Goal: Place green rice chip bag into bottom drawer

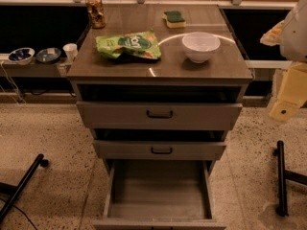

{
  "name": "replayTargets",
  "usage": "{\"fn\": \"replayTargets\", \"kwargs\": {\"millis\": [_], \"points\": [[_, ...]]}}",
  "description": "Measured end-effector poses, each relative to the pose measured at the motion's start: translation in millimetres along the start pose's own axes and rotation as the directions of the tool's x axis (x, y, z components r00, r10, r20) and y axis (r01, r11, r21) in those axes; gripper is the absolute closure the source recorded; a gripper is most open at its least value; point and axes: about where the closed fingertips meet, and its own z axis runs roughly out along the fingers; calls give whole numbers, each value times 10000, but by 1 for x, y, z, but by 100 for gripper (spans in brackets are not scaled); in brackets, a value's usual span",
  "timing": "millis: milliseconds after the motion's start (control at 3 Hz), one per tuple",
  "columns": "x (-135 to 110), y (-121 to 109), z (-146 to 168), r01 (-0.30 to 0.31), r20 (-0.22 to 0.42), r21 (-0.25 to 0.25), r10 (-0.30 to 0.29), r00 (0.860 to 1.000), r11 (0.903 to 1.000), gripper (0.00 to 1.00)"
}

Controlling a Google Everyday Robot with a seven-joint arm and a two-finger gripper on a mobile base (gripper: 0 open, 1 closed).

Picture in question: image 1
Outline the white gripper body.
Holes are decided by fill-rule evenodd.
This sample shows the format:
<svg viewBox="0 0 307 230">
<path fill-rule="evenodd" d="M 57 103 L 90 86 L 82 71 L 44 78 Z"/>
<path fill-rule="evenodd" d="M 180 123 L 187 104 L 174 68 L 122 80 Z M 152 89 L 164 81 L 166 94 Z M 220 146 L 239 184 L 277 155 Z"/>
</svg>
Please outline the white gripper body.
<svg viewBox="0 0 307 230">
<path fill-rule="evenodd" d="M 307 0 L 299 0 L 284 19 L 280 53 L 292 61 L 307 61 Z"/>
</svg>

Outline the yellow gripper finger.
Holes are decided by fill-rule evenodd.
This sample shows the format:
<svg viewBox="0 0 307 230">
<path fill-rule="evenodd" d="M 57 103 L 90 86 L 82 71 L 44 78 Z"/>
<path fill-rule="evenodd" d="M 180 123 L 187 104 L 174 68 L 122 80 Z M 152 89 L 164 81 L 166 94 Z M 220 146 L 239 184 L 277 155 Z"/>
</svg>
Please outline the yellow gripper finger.
<svg viewBox="0 0 307 230">
<path fill-rule="evenodd" d="M 307 102 L 307 63 L 293 62 L 281 73 L 269 116 L 277 122 L 287 122 Z"/>
<path fill-rule="evenodd" d="M 260 38 L 260 42 L 267 46 L 276 46 L 280 44 L 280 36 L 282 32 L 284 21 L 278 22 L 271 29 L 269 29 Z"/>
</svg>

